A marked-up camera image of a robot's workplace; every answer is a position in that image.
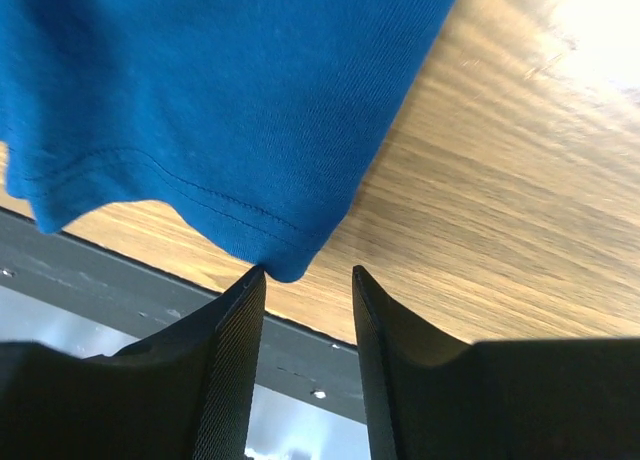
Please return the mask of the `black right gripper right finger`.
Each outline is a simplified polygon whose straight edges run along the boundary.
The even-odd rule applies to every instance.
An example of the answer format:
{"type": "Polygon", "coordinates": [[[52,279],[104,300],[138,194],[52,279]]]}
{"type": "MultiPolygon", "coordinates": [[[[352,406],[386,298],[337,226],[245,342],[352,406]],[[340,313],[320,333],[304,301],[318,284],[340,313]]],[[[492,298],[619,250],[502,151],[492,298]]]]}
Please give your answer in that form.
{"type": "Polygon", "coordinates": [[[464,343],[363,267],[352,297],[375,459],[635,459],[639,342],[464,343]]]}

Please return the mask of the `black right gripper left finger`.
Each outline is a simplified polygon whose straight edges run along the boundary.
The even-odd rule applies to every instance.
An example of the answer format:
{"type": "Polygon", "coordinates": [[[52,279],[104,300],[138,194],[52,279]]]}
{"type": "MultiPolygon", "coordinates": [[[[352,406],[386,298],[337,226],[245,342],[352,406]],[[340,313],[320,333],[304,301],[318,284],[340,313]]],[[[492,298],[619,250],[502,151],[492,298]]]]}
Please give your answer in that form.
{"type": "Polygon", "coordinates": [[[5,459],[241,459],[266,299],[250,269],[218,298],[111,356],[1,346],[5,459]]]}

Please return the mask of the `navy blue printed t-shirt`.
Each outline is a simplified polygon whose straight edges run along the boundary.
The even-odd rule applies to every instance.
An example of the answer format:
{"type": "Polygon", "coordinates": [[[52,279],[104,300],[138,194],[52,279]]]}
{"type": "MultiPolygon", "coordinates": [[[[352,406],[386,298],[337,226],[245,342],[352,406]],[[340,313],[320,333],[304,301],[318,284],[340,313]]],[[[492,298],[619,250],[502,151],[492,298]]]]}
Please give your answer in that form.
{"type": "Polygon", "coordinates": [[[1,0],[8,193],[52,233],[158,200],[300,279],[456,0],[1,0]]]}

